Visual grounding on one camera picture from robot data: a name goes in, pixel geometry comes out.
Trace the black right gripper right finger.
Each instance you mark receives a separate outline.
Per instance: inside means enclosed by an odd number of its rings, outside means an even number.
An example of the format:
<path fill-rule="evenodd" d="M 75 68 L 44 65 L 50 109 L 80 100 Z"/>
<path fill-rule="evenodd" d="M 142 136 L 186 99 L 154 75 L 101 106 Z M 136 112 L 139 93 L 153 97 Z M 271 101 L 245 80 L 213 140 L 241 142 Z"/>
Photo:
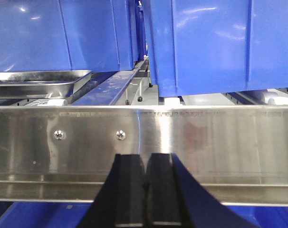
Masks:
<path fill-rule="evenodd" d="M 146 179 L 149 228 L 255 227 L 216 200 L 175 154 L 152 153 Z"/>

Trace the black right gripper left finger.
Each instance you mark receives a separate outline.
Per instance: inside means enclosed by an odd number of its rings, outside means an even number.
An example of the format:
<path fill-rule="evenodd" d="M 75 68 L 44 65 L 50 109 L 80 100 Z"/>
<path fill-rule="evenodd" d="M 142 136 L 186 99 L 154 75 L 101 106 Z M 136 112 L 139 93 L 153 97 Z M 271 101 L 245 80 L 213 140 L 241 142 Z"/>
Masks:
<path fill-rule="evenodd" d="M 144 168 L 139 155 L 116 154 L 111 171 L 80 228 L 143 228 Z"/>

